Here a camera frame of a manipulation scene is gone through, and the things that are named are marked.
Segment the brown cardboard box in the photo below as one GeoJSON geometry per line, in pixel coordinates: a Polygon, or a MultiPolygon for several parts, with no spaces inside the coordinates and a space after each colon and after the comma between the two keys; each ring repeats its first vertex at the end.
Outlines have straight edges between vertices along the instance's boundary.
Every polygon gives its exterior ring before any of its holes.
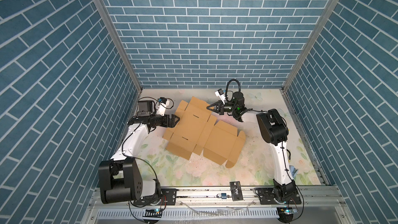
{"type": "Polygon", "coordinates": [[[192,97],[181,101],[175,112],[180,118],[173,128],[167,128],[163,138],[166,150],[189,160],[193,153],[203,155],[227,169],[234,167],[246,142],[246,134],[237,127],[218,120],[206,108],[205,101],[192,97]]]}

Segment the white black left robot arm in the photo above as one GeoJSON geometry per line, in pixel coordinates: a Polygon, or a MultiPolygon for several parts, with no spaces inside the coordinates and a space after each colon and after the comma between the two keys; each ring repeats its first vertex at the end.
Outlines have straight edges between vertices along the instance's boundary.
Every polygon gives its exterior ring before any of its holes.
{"type": "Polygon", "coordinates": [[[156,204],[163,197],[157,177],[143,180],[137,162],[149,162],[138,157],[143,141],[157,127],[173,128],[180,118],[167,115],[174,101],[160,97],[144,97],[137,103],[136,114],[128,121],[128,130],[122,144],[109,159],[99,164],[99,188],[104,204],[130,202],[136,207],[156,204]]]}

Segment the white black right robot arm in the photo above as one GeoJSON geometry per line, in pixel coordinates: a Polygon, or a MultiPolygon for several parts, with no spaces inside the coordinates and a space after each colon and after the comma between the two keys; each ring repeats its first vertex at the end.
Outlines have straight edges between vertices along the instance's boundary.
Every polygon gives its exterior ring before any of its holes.
{"type": "Polygon", "coordinates": [[[210,104],[208,110],[219,115],[230,114],[239,122],[254,123],[259,127],[264,141],[270,145],[275,166],[273,195],[276,202],[283,204],[297,195],[298,189],[290,171],[287,154],[289,130],[278,110],[257,111],[246,108],[244,95],[240,91],[234,92],[230,100],[222,89],[217,90],[215,95],[220,100],[210,104]]]}

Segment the small padlock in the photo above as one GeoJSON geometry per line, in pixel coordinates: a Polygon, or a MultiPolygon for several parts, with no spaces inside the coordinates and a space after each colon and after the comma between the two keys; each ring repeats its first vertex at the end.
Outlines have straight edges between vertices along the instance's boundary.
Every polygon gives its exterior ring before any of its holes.
{"type": "Polygon", "coordinates": [[[226,193],[220,193],[220,194],[216,195],[216,198],[227,199],[227,198],[229,198],[229,196],[226,193]]]}

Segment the black VIP card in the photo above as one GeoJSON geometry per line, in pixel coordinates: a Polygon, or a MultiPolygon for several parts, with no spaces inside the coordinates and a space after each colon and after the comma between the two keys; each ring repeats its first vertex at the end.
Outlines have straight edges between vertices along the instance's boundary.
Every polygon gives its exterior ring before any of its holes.
{"type": "Polygon", "coordinates": [[[233,201],[242,201],[244,199],[240,181],[231,181],[230,191],[231,191],[231,198],[233,201]]]}

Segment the left controller board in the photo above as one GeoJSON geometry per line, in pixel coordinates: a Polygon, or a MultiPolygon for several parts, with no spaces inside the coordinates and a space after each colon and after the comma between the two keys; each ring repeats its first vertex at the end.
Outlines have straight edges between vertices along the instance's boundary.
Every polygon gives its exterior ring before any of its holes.
{"type": "Polygon", "coordinates": [[[153,208],[146,209],[143,214],[143,219],[161,218],[163,216],[163,209],[153,208]]]}

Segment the controller board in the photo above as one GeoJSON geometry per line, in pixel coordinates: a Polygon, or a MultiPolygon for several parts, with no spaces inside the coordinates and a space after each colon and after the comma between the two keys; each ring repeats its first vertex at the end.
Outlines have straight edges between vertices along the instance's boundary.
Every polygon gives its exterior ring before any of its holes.
{"type": "Polygon", "coordinates": [[[146,209],[143,214],[143,219],[161,218],[163,216],[163,209],[153,208],[146,209]]]}
{"type": "Polygon", "coordinates": [[[277,208],[277,213],[279,222],[289,224],[293,221],[294,214],[297,213],[297,209],[292,207],[282,207],[277,208]]]}

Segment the blue grey stapler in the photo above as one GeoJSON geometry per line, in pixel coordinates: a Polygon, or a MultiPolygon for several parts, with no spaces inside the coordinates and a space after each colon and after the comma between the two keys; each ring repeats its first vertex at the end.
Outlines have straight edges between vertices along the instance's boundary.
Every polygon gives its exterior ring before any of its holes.
{"type": "Polygon", "coordinates": [[[289,172],[292,178],[295,179],[296,174],[298,173],[298,169],[296,169],[294,166],[289,166],[289,172]]]}

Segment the right controller board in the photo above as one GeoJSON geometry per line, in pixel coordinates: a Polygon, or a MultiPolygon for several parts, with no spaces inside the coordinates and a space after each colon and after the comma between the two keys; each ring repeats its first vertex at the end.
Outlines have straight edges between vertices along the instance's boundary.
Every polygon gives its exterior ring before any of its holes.
{"type": "Polygon", "coordinates": [[[297,209],[292,207],[282,207],[277,208],[277,213],[279,222],[289,224],[293,221],[294,214],[297,213],[297,209]]]}

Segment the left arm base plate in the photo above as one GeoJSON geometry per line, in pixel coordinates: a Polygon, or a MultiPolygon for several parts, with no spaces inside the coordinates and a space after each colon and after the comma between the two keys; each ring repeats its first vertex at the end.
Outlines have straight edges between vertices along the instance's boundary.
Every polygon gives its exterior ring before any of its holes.
{"type": "Polygon", "coordinates": [[[133,202],[134,206],[160,206],[175,205],[177,197],[176,188],[162,188],[161,193],[144,196],[133,202]]]}

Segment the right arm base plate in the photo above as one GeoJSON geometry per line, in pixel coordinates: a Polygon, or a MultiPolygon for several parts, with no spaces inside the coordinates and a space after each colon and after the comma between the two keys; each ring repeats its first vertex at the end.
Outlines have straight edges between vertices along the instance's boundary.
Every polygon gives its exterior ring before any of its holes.
{"type": "Polygon", "coordinates": [[[273,187],[259,187],[254,188],[253,192],[259,198],[261,205],[286,205],[286,204],[302,204],[302,198],[298,191],[296,191],[293,195],[286,197],[284,200],[279,200],[277,196],[273,193],[273,187]]]}

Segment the aluminium front rail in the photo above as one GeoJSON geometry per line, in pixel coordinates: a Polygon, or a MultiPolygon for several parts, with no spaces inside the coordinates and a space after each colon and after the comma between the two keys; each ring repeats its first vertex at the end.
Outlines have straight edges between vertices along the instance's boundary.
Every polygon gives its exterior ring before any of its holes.
{"type": "Polygon", "coordinates": [[[147,205],[153,207],[345,207],[336,186],[300,186],[286,203],[274,200],[270,186],[242,186],[243,199],[234,201],[230,186],[163,187],[164,197],[147,205]]]}

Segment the aluminium corner post left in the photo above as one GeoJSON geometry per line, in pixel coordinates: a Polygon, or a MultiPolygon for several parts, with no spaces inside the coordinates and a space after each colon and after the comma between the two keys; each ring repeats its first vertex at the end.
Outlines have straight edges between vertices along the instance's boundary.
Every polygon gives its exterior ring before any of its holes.
{"type": "Polygon", "coordinates": [[[132,64],[129,60],[129,57],[127,56],[125,48],[123,47],[121,39],[117,33],[117,30],[115,29],[115,26],[114,26],[112,19],[106,9],[106,6],[105,6],[103,0],[92,0],[92,1],[101,17],[106,29],[109,32],[109,35],[110,35],[110,37],[120,55],[120,58],[121,58],[123,64],[125,65],[128,73],[129,73],[130,78],[132,79],[133,84],[137,88],[137,91],[139,93],[141,93],[143,88],[140,84],[140,81],[139,81],[136,73],[134,72],[134,69],[132,68],[132,64]]]}

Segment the aluminium corner post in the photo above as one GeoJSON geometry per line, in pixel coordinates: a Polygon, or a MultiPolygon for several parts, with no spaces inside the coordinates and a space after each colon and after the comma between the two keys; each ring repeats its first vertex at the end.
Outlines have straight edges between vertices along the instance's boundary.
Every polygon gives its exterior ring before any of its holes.
{"type": "Polygon", "coordinates": [[[103,0],[92,0],[92,1],[101,17],[106,29],[109,32],[109,35],[110,35],[110,37],[120,55],[120,58],[121,58],[123,64],[125,65],[128,73],[129,73],[130,78],[132,79],[133,84],[137,88],[137,91],[139,93],[141,93],[143,88],[140,84],[140,81],[139,81],[136,73],[134,72],[134,69],[132,68],[132,64],[129,60],[129,57],[127,56],[125,48],[123,47],[121,39],[117,33],[117,30],[115,29],[115,26],[114,26],[112,19],[106,9],[106,6],[105,6],[103,0]]]}
{"type": "Polygon", "coordinates": [[[287,93],[295,76],[297,75],[301,66],[305,62],[309,52],[313,48],[317,38],[319,37],[320,33],[322,32],[323,28],[325,27],[327,21],[329,20],[331,14],[332,14],[333,10],[335,9],[335,7],[337,6],[338,2],[339,2],[339,0],[328,0],[322,14],[320,15],[313,31],[311,32],[311,34],[307,40],[307,43],[303,46],[303,49],[302,49],[300,55],[297,57],[297,60],[294,64],[294,66],[292,67],[291,72],[289,73],[286,81],[284,82],[284,84],[282,86],[283,93],[287,93]]]}

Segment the aluminium corner post right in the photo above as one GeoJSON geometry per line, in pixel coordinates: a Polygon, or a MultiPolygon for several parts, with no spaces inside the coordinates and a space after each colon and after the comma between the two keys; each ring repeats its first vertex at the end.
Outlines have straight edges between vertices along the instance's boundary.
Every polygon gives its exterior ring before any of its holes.
{"type": "Polygon", "coordinates": [[[302,49],[300,55],[297,57],[297,60],[294,64],[294,66],[292,67],[291,72],[289,73],[286,81],[284,82],[284,84],[282,86],[283,93],[287,93],[295,76],[297,75],[301,66],[305,62],[309,52],[313,48],[317,38],[319,37],[320,33],[322,32],[323,28],[325,27],[327,21],[329,20],[331,14],[332,14],[333,10],[335,9],[335,7],[337,6],[338,2],[339,2],[339,0],[328,0],[322,14],[320,15],[313,31],[311,32],[311,34],[307,40],[307,43],[303,46],[303,49],[302,49]]]}

